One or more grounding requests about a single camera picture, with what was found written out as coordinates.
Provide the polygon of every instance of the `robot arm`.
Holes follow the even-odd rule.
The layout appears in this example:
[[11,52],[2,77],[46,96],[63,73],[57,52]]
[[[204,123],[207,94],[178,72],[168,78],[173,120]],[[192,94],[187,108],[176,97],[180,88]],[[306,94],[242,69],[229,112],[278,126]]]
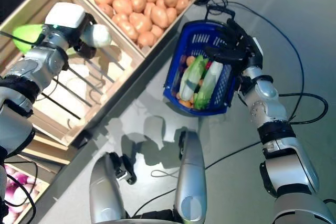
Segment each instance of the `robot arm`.
[[257,126],[266,159],[260,165],[260,173],[266,191],[277,198],[273,223],[335,224],[326,205],[316,196],[318,175],[287,120],[285,107],[272,85],[273,79],[262,72],[263,53],[259,43],[232,19],[227,25],[223,35],[234,37],[231,45],[206,51],[216,61],[232,66]]
[[0,79],[1,201],[7,180],[4,160],[22,151],[32,141],[35,132],[27,118],[33,113],[37,96],[55,76],[67,70],[66,50],[73,47],[79,55],[90,59],[95,55],[96,47],[110,43],[107,27],[96,24],[92,15],[81,6],[57,3],[46,17],[36,46]]

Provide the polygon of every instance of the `gray floor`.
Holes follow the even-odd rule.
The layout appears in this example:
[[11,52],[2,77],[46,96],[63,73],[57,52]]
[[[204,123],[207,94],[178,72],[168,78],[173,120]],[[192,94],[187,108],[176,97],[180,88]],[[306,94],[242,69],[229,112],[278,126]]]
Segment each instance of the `gray floor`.
[[[295,131],[319,173],[319,196],[322,199],[336,198],[335,0],[233,1],[240,1],[261,12],[288,34],[302,54],[306,91],[320,94],[329,101],[330,111],[323,120],[308,126],[296,126]],[[265,54],[265,73],[274,77],[279,92],[297,92],[300,72],[291,48],[266,23],[244,10],[236,10],[236,20],[258,37]],[[204,8],[193,6],[186,17],[189,20],[202,19],[204,14]],[[213,18],[225,20],[223,16]],[[125,208],[133,214],[147,200],[175,187],[175,178],[153,178],[151,171],[177,170],[176,136],[183,127],[198,131],[206,164],[258,140],[246,108],[237,98],[225,115],[193,118],[172,110],[162,96],[168,68],[169,62],[162,68],[158,67],[156,76],[126,109],[107,115],[94,135],[97,150],[88,152],[86,161],[78,164],[83,168],[79,175],[69,174],[69,178],[74,180],[62,195],[61,187],[66,183],[61,182],[58,185],[60,189],[55,189],[57,193],[49,194],[54,195],[57,202],[40,223],[90,223],[90,173],[95,160],[103,152],[131,155],[132,145],[137,143],[139,147],[137,153],[132,154],[136,160],[138,182],[133,186],[125,182],[120,184]],[[295,101],[282,99],[288,111],[292,111]],[[317,101],[304,99],[297,118],[312,118],[321,110]],[[264,159],[260,149],[259,145],[250,148],[207,171],[206,223],[270,223],[274,199],[262,186],[258,167]],[[171,208],[173,199],[174,193],[171,193],[152,202],[143,211]],[[330,209],[336,215],[336,207],[331,205]]]

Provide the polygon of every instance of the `plastic basket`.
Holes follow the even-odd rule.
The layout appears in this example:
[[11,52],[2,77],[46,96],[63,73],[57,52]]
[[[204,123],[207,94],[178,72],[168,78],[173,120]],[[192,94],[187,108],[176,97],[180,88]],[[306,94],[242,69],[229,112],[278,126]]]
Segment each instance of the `plastic basket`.
[[219,37],[219,28],[226,29],[222,23],[211,20],[200,20],[186,23],[178,40],[167,79],[164,85],[164,96],[179,109],[198,116],[223,114],[230,106],[235,79],[231,74],[231,66],[224,65],[218,83],[205,110],[190,109],[181,105],[176,98],[180,89],[183,70],[186,68],[187,56],[203,55],[207,57],[205,46],[220,47],[224,43]]

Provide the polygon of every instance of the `green object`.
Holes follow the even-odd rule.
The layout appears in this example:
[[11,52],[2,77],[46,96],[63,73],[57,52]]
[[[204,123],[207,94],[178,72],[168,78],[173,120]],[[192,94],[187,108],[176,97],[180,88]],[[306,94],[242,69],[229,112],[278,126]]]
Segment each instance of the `green object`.
[[214,61],[211,64],[197,96],[194,96],[195,109],[203,110],[210,103],[211,96],[215,90],[219,77],[222,73],[222,69],[223,69],[222,63]]
[[205,70],[208,59],[203,55],[197,56],[194,62],[185,70],[180,84],[180,97],[183,101],[189,101],[197,88],[198,82]]
[[[24,25],[15,28],[13,31],[13,36],[28,42],[35,42],[41,32],[42,24]],[[16,39],[13,39],[13,42],[16,47],[24,54],[31,49],[31,45],[29,44],[17,41]]]

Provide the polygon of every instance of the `red onion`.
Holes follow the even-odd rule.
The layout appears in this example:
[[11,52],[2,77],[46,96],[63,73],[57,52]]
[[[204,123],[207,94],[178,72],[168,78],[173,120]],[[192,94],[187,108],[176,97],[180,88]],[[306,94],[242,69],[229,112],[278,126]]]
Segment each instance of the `red onion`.
[[9,207],[9,210],[11,212],[15,212],[17,214],[21,213],[23,210],[25,210],[25,208],[28,206],[28,203],[23,204],[22,206],[19,207]]
[[[32,189],[33,185],[32,184],[26,184],[24,185],[24,188],[30,192],[30,190]],[[33,190],[30,194],[31,198],[34,199],[36,198],[36,196],[38,195],[38,191],[37,190]],[[14,192],[14,201],[17,204],[21,204],[25,199],[27,198],[27,195],[25,194],[25,192],[21,189],[21,188],[17,188]]]
[[13,168],[10,168],[8,165],[5,165],[5,169],[6,169],[7,174],[12,175],[12,174],[16,173],[16,171]]
[[28,178],[27,178],[27,184],[33,184],[34,181],[35,181],[35,178],[34,178],[34,177],[30,177],[30,176],[28,176]]
[[27,184],[27,175],[24,175],[22,173],[16,172],[13,174],[13,178],[15,178],[17,181],[19,181],[20,184],[25,185]]
[[4,217],[3,223],[4,224],[13,224],[17,219],[19,214],[9,211],[8,214]]
[[15,192],[16,189],[17,189],[16,185],[10,185],[10,186],[8,186],[6,188],[5,200],[7,200],[10,203],[13,203],[14,192]]

